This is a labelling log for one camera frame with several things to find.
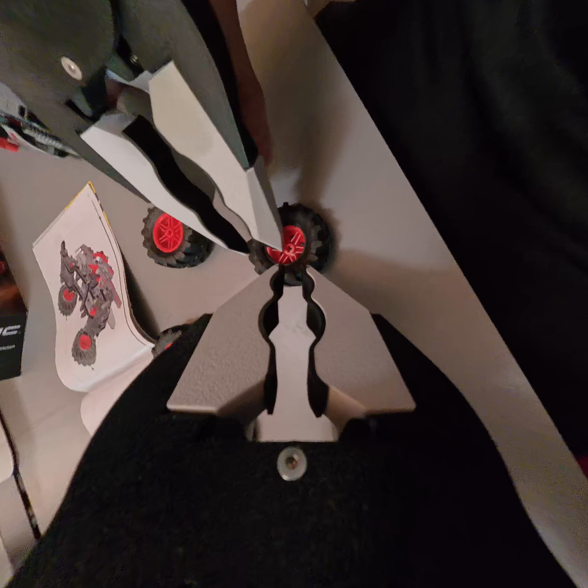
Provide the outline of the person's right hand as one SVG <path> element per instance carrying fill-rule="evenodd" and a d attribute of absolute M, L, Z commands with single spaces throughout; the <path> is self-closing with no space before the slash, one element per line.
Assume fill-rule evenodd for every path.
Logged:
<path fill-rule="evenodd" d="M 224 34 L 231 58 L 242 119 L 265 165 L 269 166 L 273 159 L 273 148 L 266 103 L 261 85 L 249 59 L 240 27 L 236 1 L 211 1 L 210 3 Z"/>

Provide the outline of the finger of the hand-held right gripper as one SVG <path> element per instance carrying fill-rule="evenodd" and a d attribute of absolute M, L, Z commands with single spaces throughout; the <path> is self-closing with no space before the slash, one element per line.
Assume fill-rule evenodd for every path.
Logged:
<path fill-rule="evenodd" d="M 227 250 L 248 254 L 246 240 L 216 209 L 215 189 L 195 184 L 147 118 L 103 115 L 80 138 L 148 202 Z"/>
<path fill-rule="evenodd" d="M 210 177 L 253 239 L 280 249 L 282 223 L 263 158 L 243 168 L 173 61 L 151 78 L 149 94 L 163 138 Z"/>

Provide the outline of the grey red toy truck chassis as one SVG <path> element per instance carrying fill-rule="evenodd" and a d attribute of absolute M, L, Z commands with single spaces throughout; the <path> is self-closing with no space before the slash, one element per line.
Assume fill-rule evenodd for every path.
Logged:
<path fill-rule="evenodd" d="M 1 149 L 31 149 L 64 159 L 82 157 L 53 135 L 7 85 L 1 83 Z"/>

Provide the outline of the person's black clothing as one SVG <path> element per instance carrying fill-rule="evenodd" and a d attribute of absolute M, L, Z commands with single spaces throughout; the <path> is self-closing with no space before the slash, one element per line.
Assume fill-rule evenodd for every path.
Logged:
<path fill-rule="evenodd" d="M 587 460 L 587 1 L 332 1 L 316 21 Z"/>

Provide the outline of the large red rim toy wheel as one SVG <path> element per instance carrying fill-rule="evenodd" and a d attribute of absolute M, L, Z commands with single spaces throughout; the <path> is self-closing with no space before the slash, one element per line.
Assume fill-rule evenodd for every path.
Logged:
<path fill-rule="evenodd" d="M 175 325 L 163 330 L 157 337 L 153 348 L 152 348 L 152 357 L 156 359 L 160 356 L 166 349 L 169 349 L 174 343 L 186 332 L 191 328 L 191 323 L 184 323 L 180 325 Z"/>

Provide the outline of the white instruction booklet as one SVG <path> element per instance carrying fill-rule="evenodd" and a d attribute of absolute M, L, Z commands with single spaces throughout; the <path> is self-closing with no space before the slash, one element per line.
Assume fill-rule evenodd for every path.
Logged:
<path fill-rule="evenodd" d="M 153 360 L 155 341 L 135 319 L 123 256 L 91 182 L 32 249 L 55 312 L 56 371 L 84 394 L 80 414 L 93 436 Z"/>

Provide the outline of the small red rim toy wheel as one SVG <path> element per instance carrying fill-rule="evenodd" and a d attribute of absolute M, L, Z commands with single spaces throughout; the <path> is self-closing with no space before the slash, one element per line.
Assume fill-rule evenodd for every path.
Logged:
<path fill-rule="evenodd" d="M 249 260 L 258 275 L 275 265 L 283 266 L 285 285 L 301 286 L 303 269 L 324 273 L 334 255 L 334 240 L 323 218 L 303 204 L 284 203 L 278 212 L 282 222 L 281 249 L 251 240 Z"/>
<path fill-rule="evenodd" d="M 215 244 L 157 207 L 143 218 L 143 247 L 157 265 L 172 269 L 195 268 L 204 263 Z"/>

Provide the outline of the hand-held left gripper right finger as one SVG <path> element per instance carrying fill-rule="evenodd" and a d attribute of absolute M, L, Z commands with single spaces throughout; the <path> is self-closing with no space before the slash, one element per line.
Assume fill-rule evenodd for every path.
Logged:
<path fill-rule="evenodd" d="M 308 350 L 307 400 L 311 415 L 300 440 L 332 442 L 351 420 L 411 413 L 416 402 L 371 313 L 325 276 L 303 275 Z"/>

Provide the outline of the grey desk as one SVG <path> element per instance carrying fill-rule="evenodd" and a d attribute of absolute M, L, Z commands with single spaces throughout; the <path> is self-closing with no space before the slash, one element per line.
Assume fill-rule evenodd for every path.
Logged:
<path fill-rule="evenodd" d="M 144 262 L 152 314 L 192 326 L 93 436 L 76 416 L 84 452 L 53 428 L 62 444 L 40 450 L 40 468 L 58 485 L 46 493 L 25 472 L 42 533 L 11 586 L 587 587 L 587 460 L 563 440 L 303 2 L 237 8 L 266 103 L 277 212 L 300 203 L 328 224 L 334 255 L 321 275 L 371 313 L 416 408 L 351 420 L 332 442 L 300 440 L 313 334 L 302 285 L 285 285 L 275 265 L 277 301 L 260 316 L 275 365 L 254 440 L 237 420 L 168 410 L 213 313 L 259 275 L 249 253 L 219 245 L 185 278 Z M 109 73 L 108 114 L 141 115 L 160 134 L 153 76 L 124 85 Z M 210 177 L 173 152 L 205 190 Z M 140 223 L 123 237 L 124 213 L 139 192 L 114 169 L 30 151 L 1 155 L 9 260 L 90 180 L 132 266 Z M 48 405 L 57 386 L 80 393 L 57 374 L 54 308 L 33 252 L 25 259 L 25 343 L 45 365 L 22 386 Z"/>

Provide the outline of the black toy set box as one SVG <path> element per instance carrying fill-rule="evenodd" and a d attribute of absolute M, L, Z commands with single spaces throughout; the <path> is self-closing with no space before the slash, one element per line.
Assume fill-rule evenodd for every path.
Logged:
<path fill-rule="evenodd" d="M 25 302 L 1 251 L 1 380 L 22 373 L 27 317 Z"/>

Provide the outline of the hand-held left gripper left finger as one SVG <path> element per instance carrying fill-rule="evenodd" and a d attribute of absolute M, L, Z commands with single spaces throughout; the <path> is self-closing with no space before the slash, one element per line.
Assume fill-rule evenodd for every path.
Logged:
<path fill-rule="evenodd" d="M 177 413 L 237 420 L 254 440 L 265 410 L 265 382 L 275 365 L 273 344 L 262 334 L 262 310 L 273 302 L 279 268 L 259 275 L 217 308 L 166 407 Z"/>

